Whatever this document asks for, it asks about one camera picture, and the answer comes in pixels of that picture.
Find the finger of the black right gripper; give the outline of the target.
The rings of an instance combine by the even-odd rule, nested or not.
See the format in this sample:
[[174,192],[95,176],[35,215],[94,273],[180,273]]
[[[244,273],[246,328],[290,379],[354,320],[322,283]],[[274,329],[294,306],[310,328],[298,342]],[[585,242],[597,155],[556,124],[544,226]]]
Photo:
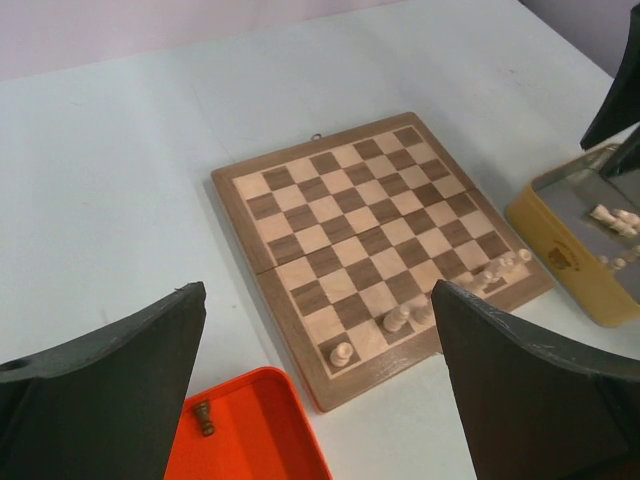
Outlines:
[[639,141],[628,139],[620,144],[599,170],[603,178],[614,178],[639,168]]
[[629,34],[619,69],[609,92],[580,140],[591,149],[639,122],[639,5],[630,12]]

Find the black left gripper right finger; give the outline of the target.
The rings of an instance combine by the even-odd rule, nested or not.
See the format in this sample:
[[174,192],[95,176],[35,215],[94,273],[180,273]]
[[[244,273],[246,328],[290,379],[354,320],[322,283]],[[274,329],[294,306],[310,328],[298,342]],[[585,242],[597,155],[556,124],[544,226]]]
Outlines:
[[462,287],[431,295],[479,479],[636,479],[639,363],[510,313]]

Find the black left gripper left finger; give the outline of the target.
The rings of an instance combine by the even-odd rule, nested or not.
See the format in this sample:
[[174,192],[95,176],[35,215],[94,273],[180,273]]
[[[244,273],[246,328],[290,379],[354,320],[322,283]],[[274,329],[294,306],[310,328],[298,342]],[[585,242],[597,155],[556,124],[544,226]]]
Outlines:
[[189,283],[121,320],[1,366],[4,479],[161,479],[199,348]]

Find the dark chess piece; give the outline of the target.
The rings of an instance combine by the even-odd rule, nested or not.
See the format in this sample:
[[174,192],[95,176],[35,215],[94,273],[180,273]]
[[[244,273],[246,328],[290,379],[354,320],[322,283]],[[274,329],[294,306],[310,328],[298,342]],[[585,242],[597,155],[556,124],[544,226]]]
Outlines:
[[192,407],[192,412],[196,418],[203,437],[209,437],[216,431],[216,427],[211,419],[211,402],[209,399],[202,400]]

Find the light chess piece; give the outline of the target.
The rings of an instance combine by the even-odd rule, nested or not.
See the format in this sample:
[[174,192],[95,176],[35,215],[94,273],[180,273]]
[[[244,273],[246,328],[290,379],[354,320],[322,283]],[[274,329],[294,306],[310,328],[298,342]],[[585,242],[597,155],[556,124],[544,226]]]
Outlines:
[[353,353],[353,346],[349,342],[341,342],[331,351],[329,362],[336,368],[343,368],[350,362]]
[[435,324],[435,316],[432,302],[429,299],[416,303],[412,307],[413,321],[426,328],[431,328]]
[[507,252],[498,259],[497,273],[500,276],[511,273],[519,267],[526,265],[532,257],[531,251],[526,248]]
[[466,285],[466,289],[474,294],[484,291],[489,285],[494,284],[502,279],[500,273],[496,273],[489,269],[483,270],[475,275]]
[[400,305],[385,316],[382,325],[387,332],[395,333],[408,322],[410,316],[411,309],[407,305]]

